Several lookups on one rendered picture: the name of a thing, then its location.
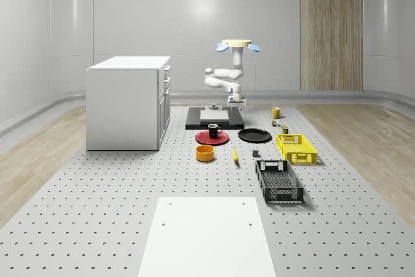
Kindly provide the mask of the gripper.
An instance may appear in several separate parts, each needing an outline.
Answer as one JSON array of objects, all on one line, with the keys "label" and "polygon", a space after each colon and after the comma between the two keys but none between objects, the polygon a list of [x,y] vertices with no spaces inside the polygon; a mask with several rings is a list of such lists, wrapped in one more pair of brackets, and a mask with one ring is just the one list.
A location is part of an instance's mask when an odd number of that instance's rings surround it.
[{"label": "gripper", "polygon": [[236,101],[234,99],[234,96],[230,95],[228,97],[227,106],[229,106],[231,108],[233,108],[233,107],[242,108],[242,107],[246,106],[246,98],[245,97],[239,97],[239,100]]}]

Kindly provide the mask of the black plate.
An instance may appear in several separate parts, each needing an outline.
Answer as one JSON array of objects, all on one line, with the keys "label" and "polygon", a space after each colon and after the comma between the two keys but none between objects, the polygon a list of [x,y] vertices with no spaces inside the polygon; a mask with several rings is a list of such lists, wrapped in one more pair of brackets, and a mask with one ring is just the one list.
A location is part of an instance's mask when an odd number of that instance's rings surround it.
[{"label": "black plate", "polygon": [[249,143],[266,143],[272,140],[272,136],[266,130],[258,128],[246,128],[238,132],[238,137]]}]

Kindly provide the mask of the black stove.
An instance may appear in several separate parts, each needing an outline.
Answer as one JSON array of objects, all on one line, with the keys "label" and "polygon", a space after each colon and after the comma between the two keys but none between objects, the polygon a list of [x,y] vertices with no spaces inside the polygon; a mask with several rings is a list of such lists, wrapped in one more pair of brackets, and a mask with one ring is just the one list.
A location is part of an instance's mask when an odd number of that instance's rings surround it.
[{"label": "black stove", "polygon": [[209,124],[217,124],[224,130],[242,130],[244,121],[238,108],[221,106],[218,110],[205,107],[189,107],[186,130],[207,130]]}]

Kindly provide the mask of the red plate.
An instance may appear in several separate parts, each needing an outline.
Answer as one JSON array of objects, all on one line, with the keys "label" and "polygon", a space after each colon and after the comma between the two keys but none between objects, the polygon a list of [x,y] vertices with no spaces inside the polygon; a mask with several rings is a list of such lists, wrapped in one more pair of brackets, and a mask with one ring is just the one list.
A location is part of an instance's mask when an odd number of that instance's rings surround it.
[{"label": "red plate", "polygon": [[211,138],[209,131],[201,131],[195,135],[195,139],[203,145],[222,145],[229,141],[229,136],[225,132],[218,133],[217,136]]}]

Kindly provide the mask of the yellow bowl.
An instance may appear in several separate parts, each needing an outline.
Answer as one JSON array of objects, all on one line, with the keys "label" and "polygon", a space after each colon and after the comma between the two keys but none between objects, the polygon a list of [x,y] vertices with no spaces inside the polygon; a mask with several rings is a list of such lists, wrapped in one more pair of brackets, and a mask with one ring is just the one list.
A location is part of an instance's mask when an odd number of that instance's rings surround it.
[{"label": "yellow bowl", "polygon": [[199,145],[196,148],[196,159],[200,162],[210,162],[215,158],[215,149],[211,145]]}]

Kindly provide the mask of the yellow basket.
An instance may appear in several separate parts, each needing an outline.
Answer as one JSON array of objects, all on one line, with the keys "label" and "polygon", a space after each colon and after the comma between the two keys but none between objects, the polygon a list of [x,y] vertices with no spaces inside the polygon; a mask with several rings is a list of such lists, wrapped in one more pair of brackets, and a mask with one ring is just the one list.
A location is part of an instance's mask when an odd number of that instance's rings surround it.
[{"label": "yellow basket", "polygon": [[290,163],[316,163],[316,151],[302,134],[278,134],[276,145]]}]

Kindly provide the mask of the dark grey basket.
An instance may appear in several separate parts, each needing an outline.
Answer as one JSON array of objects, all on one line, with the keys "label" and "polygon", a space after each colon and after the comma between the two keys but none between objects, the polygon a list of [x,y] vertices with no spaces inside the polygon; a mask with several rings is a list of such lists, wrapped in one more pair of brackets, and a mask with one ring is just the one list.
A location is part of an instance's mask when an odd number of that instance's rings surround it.
[{"label": "dark grey basket", "polygon": [[287,160],[257,160],[255,170],[266,202],[303,202],[303,185]]}]

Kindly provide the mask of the white cabinet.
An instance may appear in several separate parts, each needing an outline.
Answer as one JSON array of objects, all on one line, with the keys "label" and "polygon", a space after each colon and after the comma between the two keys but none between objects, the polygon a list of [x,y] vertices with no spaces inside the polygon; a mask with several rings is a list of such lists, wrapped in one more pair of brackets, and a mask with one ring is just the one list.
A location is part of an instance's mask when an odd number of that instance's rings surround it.
[{"label": "white cabinet", "polygon": [[170,121],[170,56],[115,56],[86,71],[86,147],[157,151]]}]

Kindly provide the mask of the white board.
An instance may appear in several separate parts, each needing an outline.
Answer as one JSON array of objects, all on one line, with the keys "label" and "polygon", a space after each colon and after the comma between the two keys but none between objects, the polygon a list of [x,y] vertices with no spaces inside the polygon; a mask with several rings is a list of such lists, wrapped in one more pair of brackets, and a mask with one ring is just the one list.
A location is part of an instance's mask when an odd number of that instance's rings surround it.
[{"label": "white board", "polygon": [[138,277],[276,277],[253,197],[161,197]]}]

